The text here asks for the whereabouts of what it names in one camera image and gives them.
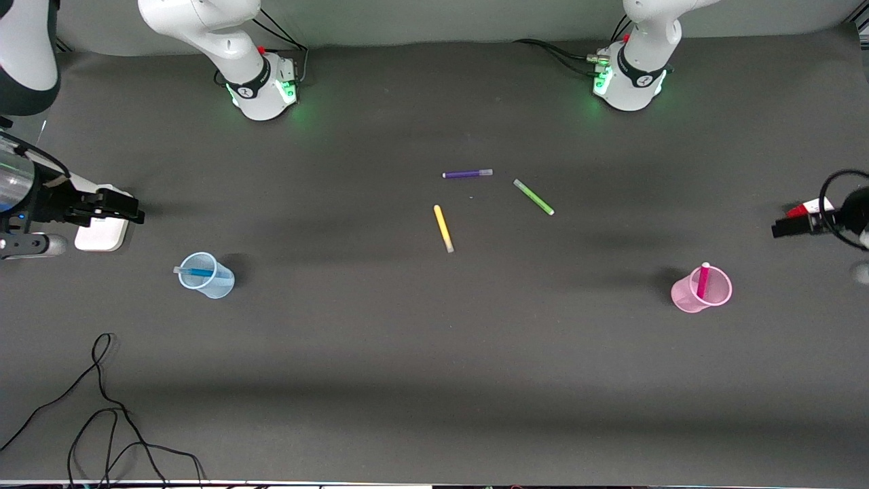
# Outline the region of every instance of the green marker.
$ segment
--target green marker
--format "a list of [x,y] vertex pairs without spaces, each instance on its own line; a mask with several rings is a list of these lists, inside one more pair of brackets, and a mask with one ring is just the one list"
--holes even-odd
[[516,188],[518,188],[523,193],[525,193],[525,195],[527,195],[528,198],[533,200],[535,204],[539,205],[541,207],[541,209],[544,212],[546,212],[546,214],[549,214],[550,216],[555,214],[555,210],[552,207],[549,207],[549,204],[547,204],[546,202],[543,202],[542,198],[537,197],[537,194],[532,192],[531,189],[529,189],[528,187],[525,186],[525,184],[520,182],[518,178],[516,178],[513,181],[513,185],[516,185]]

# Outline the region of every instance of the blue marker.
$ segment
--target blue marker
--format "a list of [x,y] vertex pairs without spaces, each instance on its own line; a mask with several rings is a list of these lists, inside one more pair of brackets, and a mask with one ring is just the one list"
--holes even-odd
[[213,271],[203,270],[201,268],[181,268],[180,266],[177,266],[172,271],[182,275],[195,275],[197,277],[211,277],[214,275]]

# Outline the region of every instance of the gray table surface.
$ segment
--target gray table surface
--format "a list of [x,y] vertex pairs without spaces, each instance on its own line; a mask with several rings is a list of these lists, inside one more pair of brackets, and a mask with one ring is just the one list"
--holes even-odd
[[[0,434],[114,332],[110,392],[212,479],[869,486],[865,256],[769,231],[866,167],[859,58],[853,27],[688,39],[627,114],[531,46],[323,49],[255,123],[205,57],[69,57],[40,144],[148,221],[113,254],[0,264]],[[441,179],[475,168],[495,175]],[[202,250],[238,276],[223,300],[171,273]],[[704,260],[733,299],[688,315],[669,286]],[[65,477],[95,382],[0,478]],[[91,477],[108,429],[83,438]]]

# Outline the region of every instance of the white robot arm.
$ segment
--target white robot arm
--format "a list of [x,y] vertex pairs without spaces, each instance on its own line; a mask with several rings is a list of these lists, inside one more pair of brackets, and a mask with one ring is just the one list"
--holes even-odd
[[0,1],[0,115],[31,116],[57,97],[57,6],[56,0]]
[[610,63],[594,85],[594,94],[620,111],[638,111],[660,93],[664,70],[682,40],[679,17],[719,0],[623,0],[634,21],[627,43],[617,40],[598,50]]
[[243,30],[214,32],[240,25],[259,10],[260,0],[139,0],[151,29],[202,51],[226,78],[235,106],[263,121],[296,101],[292,60],[261,54]]

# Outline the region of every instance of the black wire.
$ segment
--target black wire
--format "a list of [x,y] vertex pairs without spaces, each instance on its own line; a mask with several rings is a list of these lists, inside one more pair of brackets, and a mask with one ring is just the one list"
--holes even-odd
[[[99,354],[97,354],[97,347],[100,345],[100,342],[103,341],[103,339],[105,339],[105,346],[103,347],[102,351],[99,352]],[[70,385],[70,387],[66,391],[63,392],[63,394],[61,394],[59,397],[52,400],[51,402],[44,404],[44,405],[40,405],[39,407],[37,407],[37,409],[35,409],[33,411],[33,413],[30,414],[30,416],[27,418],[27,420],[24,421],[24,424],[21,425],[20,428],[18,428],[18,431],[15,432],[15,434],[13,434],[12,437],[8,441],[6,441],[6,443],[4,443],[2,447],[0,447],[0,452],[5,450],[13,441],[15,441],[15,439],[18,438],[18,436],[24,431],[25,428],[27,428],[27,426],[30,424],[30,422],[33,420],[33,418],[42,409],[49,407],[50,405],[55,404],[56,402],[60,401],[61,399],[66,398],[66,396],[68,396],[79,385],[79,383],[81,383],[82,379],[86,375],[88,375],[92,371],[96,370],[97,384],[99,385],[100,394],[103,396],[103,399],[105,399],[106,401],[109,401],[110,403],[112,403],[115,406],[114,407],[105,407],[105,408],[99,409],[96,412],[94,412],[93,414],[91,414],[90,417],[88,418],[88,420],[82,426],[82,428],[76,434],[76,437],[73,440],[72,445],[70,446],[70,450],[67,453],[67,460],[66,460],[66,470],[67,470],[68,479],[70,481],[70,489],[73,489],[75,487],[73,476],[72,476],[72,460],[75,457],[75,452],[76,452],[76,448],[78,447],[78,442],[81,439],[81,437],[84,435],[84,432],[87,430],[87,428],[90,426],[90,424],[93,423],[93,421],[95,419],[97,419],[100,415],[102,415],[106,412],[111,412],[114,419],[112,421],[111,431],[109,432],[109,446],[108,446],[108,449],[106,451],[106,461],[105,461],[105,467],[104,467],[105,473],[103,475],[103,478],[100,479],[99,485],[96,486],[96,489],[101,489],[101,487],[103,486],[103,480],[106,481],[106,486],[105,486],[106,488],[109,488],[111,486],[111,477],[110,477],[109,473],[115,467],[115,465],[121,459],[121,457],[127,452],[127,450],[129,450],[132,446],[137,446],[137,445],[141,445],[145,449],[145,453],[148,456],[148,460],[150,462],[151,468],[154,470],[154,473],[157,474],[157,476],[160,478],[160,480],[164,484],[168,484],[168,480],[166,479],[165,476],[163,476],[163,473],[160,472],[160,469],[157,467],[156,462],[154,461],[154,456],[151,453],[151,449],[161,450],[161,451],[169,452],[169,453],[174,453],[175,455],[182,455],[184,457],[188,457],[188,458],[192,459],[194,462],[194,465],[196,466],[196,475],[199,478],[199,486],[202,487],[202,479],[203,479],[203,476],[205,474],[205,469],[202,467],[202,462],[199,460],[199,458],[196,455],[194,455],[192,453],[182,452],[180,450],[168,448],[166,446],[156,445],[156,444],[151,444],[151,443],[146,442],[142,436],[142,433],[139,431],[138,426],[136,426],[136,424],[133,422],[132,418],[130,417],[130,412],[129,412],[129,409],[127,409],[127,406],[124,405],[122,402],[120,402],[116,399],[113,399],[106,392],[105,382],[103,379],[102,361],[109,351],[109,347],[111,346],[111,342],[112,342],[112,335],[110,333],[103,333],[103,334],[99,335],[98,337],[96,337],[96,340],[94,341],[93,346],[91,346],[91,348],[90,348],[90,359],[92,361],[92,364],[84,372],[82,372],[81,375],[78,376],[78,378],[76,378],[75,382],[73,382],[72,385]],[[127,421],[127,424],[129,425],[129,427],[136,434],[137,441],[127,445],[123,450],[121,450],[120,453],[118,453],[118,455],[115,457],[115,460],[110,463],[109,461],[111,460],[112,445],[113,445],[114,438],[115,438],[115,431],[117,428],[117,422],[119,420],[119,417],[118,417],[119,412],[123,415],[124,419]]]
[[[132,447],[134,447],[134,446],[140,446],[140,445],[142,445],[142,444],[143,444],[143,443],[142,443],[141,441],[134,441],[133,443],[130,443],[129,445],[125,446],[125,447],[123,448],[123,450],[121,450],[121,451],[117,454],[117,457],[115,457],[115,460],[112,461],[111,465],[109,466],[109,470],[106,471],[106,475],[105,475],[104,477],[108,477],[109,472],[110,472],[113,468],[115,468],[115,465],[117,465],[117,463],[118,463],[119,461],[121,461],[121,457],[122,457],[122,456],[123,456],[123,455],[124,455],[124,454],[125,454],[125,453],[130,449],[130,448],[132,448]],[[206,479],[207,477],[206,477],[206,475],[205,475],[205,468],[202,467],[202,462],[199,461],[199,458],[198,458],[196,455],[194,455],[193,453],[187,453],[187,452],[182,452],[182,451],[180,451],[180,450],[175,450],[175,449],[172,449],[172,448],[168,448],[167,446],[155,445],[155,444],[153,444],[153,443],[146,443],[145,445],[146,445],[146,448],[153,448],[153,449],[155,449],[155,450],[162,450],[162,451],[164,451],[164,452],[174,453],[175,455],[182,455],[183,457],[188,457],[189,459],[193,460],[193,465],[194,465],[194,467],[196,468],[196,477],[197,477],[198,480],[199,480],[199,486],[202,487],[202,480],[203,480],[203,479]]]
[[862,9],[860,9],[860,11],[857,12],[856,15],[852,16],[852,18],[851,18],[851,22],[856,23],[857,19],[858,19],[860,16],[862,16],[862,15],[866,12],[867,9],[869,9],[869,3],[868,3],[865,7],[863,7]]
[[63,172],[63,175],[66,178],[72,178],[72,174],[70,174],[70,169],[67,168],[65,164],[61,163],[60,160],[51,156],[47,152],[40,150],[39,148],[37,148],[33,144],[30,144],[27,141],[24,141],[23,139],[19,139],[18,137],[12,136],[8,132],[0,131],[0,137],[3,137],[4,139],[7,139],[15,144],[18,144],[19,146],[23,147],[27,151],[33,151],[36,154],[41,155],[42,157],[48,159],[51,163],[56,164],[61,169],[61,171]]
[[619,35],[619,27],[621,27],[621,23],[625,22],[625,19],[627,19],[627,14],[622,16],[619,23],[617,23],[615,25],[615,29],[613,29],[613,35],[609,37],[610,42],[615,41],[615,37]]
[[[103,360],[103,357],[105,356],[105,354],[106,354],[106,352],[103,352],[103,354],[100,355],[100,358],[99,358],[97,361],[102,361],[102,360]],[[90,373],[91,371],[93,371],[95,368],[96,368],[96,363],[93,364],[93,365],[91,365],[90,367],[88,367],[88,369],[85,370],[84,372],[82,372],[82,374],[78,376],[78,378],[76,379],[76,381],[73,382],[72,385],[70,385],[70,388],[67,389],[66,391],[64,391],[63,394],[61,394],[60,396],[58,396],[57,399],[55,399],[55,400],[53,400],[53,401],[51,401],[51,402],[49,402],[49,403],[43,404],[43,405],[37,407],[36,409],[34,409],[33,412],[30,414],[30,416],[27,418],[27,420],[24,421],[24,424],[21,425],[20,428],[18,428],[18,431],[15,432],[14,435],[12,435],[12,438],[8,439],[8,440],[6,441],[6,443],[3,444],[3,446],[0,446],[0,452],[2,452],[3,450],[6,450],[6,448],[9,447],[9,445],[11,445],[12,442],[15,441],[16,438],[18,438],[18,435],[20,435],[21,432],[24,431],[24,428],[26,428],[26,427],[30,424],[30,421],[32,421],[33,418],[34,418],[34,417],[35,417],[35,416],[36,416],[36,415],[37,415],[41,410],[45,409],[46,407],[48,407],[48,406],[50,406],[50,405],[53,405],[53,404],[56,403],[57,401],[59,401],[59,400],[65,398],[66,396],[70,395],[70,392],[72,392],[73,389],[75,389],[75,388],[78,386],[78,384],[82,381],[82,379],[84,378],[84,376],[87,375],[87,374],[89,374],[89,373]]]
[[514,41],[514,43],[532,44],[534,46],[540,46],[541,48],[543,48],[545,50],[553,50],[564,57],[569,57],[570,59],[578,59],[580,61],[586,61],[586,57],[584,57],[582,55],[574,54],[570,51],[563,50],[562,48],[556,46],[555,44],[550,44],[550,43],[547,43],[546,41],[541,41],[540,39],[527,39],[527,38],[516,39]]
[[271,23],[273,23],[273,24],[275,25],[275,27],[276,27],[280,32],[283,32],[283,35],[287,37],[287,40],[288,40],[288,41],[290,41],[291,43],[295,44],[295,46],[298,47],[300,50],[303,50],[303,51],[307,51],[307,50],[308,50],[308,48],[307,48],[306,46],[303,46],[303,45],[297,43],[297,42],[295,41],[295,39],[294,39],[292,36],[290,36],[289,33],[288,33],[287,31],[285,31],[285,30],[283,29],[283,27],[281,27],[281,25],[280,25],[279,23],[275,22],[275,19],[273,19],[272,16],[269,15],[269,13],[268,13],[267,11],[265,11],[265,9],[260,9],[260,11],[262,12],[262,14],[263,14],[264,16],[266,16],[266,18],[267,18],[268,20],[271,21]]
[[254,23],[255,23],[256,25],[259,25],[260,27],[262,27],[262,28],[265,29],[266,31],[268,31],[272,36],[275,36],[275,37],[277,37],[278,39],[281,39],[281,40],[282,40],[283,42],[285,42],[285,43],[293,44],[296,48],[299,48],[300,50],[306,50],[306,49],[307,49],[306,47],[302,46],[301,44],[297,43],[296,41],[291,41],[291,40],[287,39],[286,37],[284,37],[284,36],[278,34],[277,32],[274,32],[273,30],[271,30],[271,29],[269,29],[268,27],[266,27],[265,25],[263,25],[262,22],[260,22],[260,21],[258,21],[258,20],[256,20],[256,19],[254,19]]
[[[117,412],[118,411],[120,411],[120,410],[116,407],[106,407],[106,408],[100,409],[100,410],[94,412],[93,414],[91,414],[90,418],[88,418],[88,420],[84,422],[84,426],[82,426],[82,429],[78,431],[78,434],[76,435],[76,439],[74,439],[72,441],[72,445],[70,445],[70,451],[67,452],[67,454],[66,454],[66,475],[67,475],[67,478],[70,480],[70,488],[75,487],[75,483],[72,480],[72,459],[73,459],[74,454],[76,453],[76,447],[78,446],[78,440],[82,438],[82,435],[84,435],[84,431],[88,428],[90,423],[92,423],[94,421],[94,419],[98,418],[100,414],[103,414],[105,412],[111,412],[112,415],[115,416],[115,420],[112,422],[111,434],[109,436],[108,453],[111,453],[112,442],[114,441],[114,438],[115,438],[115,426],[117,425]],[[106,459],[106,466],[109,466],[109,459],[108,458]]]
[[129,425],[130,428],[133,429],[133,432],[136,434],[136,438],[143,443],[144,448],[145,448],[145,454],[148,455],[148,461],[150,462],[151,467],[154,469],[154,472],[160,477],[160,480],[165,481],[166,478],[163,477],[163,474],[160,473],[160,469],[157,468],[157,464],[154,461],[154,456],[151,454],[151,451],[148,449],[148,444],[145,442],[145,439],[142,438],[142,433],[139,432],[138,426],[136,426],[136,423],[133,423],[133,420],[130,418],[129,410],[127,409],[127,406],[124,405],[121,401],[118,401],[118,400],[115,400],[115,399],[109,397],[109,394],[106,392],[105,384],[103,382],[103,368],[100,366],[99,362],[96,361],[96,346],[99,344],[100,338],[102,338],[102,337],[106,338],[106,346],[103,349],[103,354],[100,355],[100,358],[102,358],[105,355],[105,352],[107,352],[109,350],[109,346],[111,345],[111,335],[110,334],[103,333],[100,336],[96,337],[96,341],[94,341],[94,345],[91,346],[91,348],[90,348],[90,358],[92,360],[94,360],[94,365],[96,365],[96,379],[97,379],[97,384],[99,385],[99,388],[100,388],[100,394],[103,396],[103,399],[105,399],[105,400],[109,401],[110,403],[117,405],[118,407],[121,408],[121,412],[123,413],[124,419],[127,420],[127,424]]
[[619,33],[615,35],[615,38],[613,39],[613,41],[615,41],[616,39],[618,39],[621,36],[621,33],[624,32],[625,29],[627,29],[631,25],[631,22],[632,21],[628,21],[628,23],[626,23],[624,27],[619,29]]
[[69,44],[66,44],[60,37],[55,37],[55,41],[60,43],[60,45],[67,51],[72,51]]
[[534,45],[536,45],[536,46],[540,46],[541,48],[543,48],[543,50],[544,50],[545,52],[549,53],[552,57],[554,57],[556,61],[558,61],[559,63],[561,63],[561,65],[563,65],[565,68],[567,68],[568,70],[571,70],[571,71],[574,72],[574,73],[578,73],[578,74],[580,74],[580,75],[582,75],[582,76],[584,76],[584,77],[590,77],[590,78],[597,77],[597,73],[595,73],[595,72],[593,72],[593,71],[580,70],[579,68],[577,68],[577,67],[573,66],[572,64],[568,63],[567,60],[565,60],[564,58],[558,56],[558,51],[550,50],[547,46],[544,46],[544,45],[541,45],[541,44],[536,44],[536,43],[525,43],[525,44],[534,44]]
[[827,179],[824,181],[824,184],[820,187],[820,195],[818,196],[818,207],[820,208],[820,216],[824,220],[824,225],[826,225],[827,229],[829,229],[833,233],[833,236],[838,238],[842,243],[857,248],[858,250],[869,251],[869,248],[866,248],[860,243],[854,243],[852,240],[843,236],[841,231],[833,226],[833,222],[830,219],[830,214],[826,211],[826,207],[824,206],[824,203],[826,201],[826,191],[830,188],[830,184],[833,183],[833,180],[842,177],[843,175],[858,175],[860,177],[869,179],[869,173],[860,170],[839,170],[827,177]]

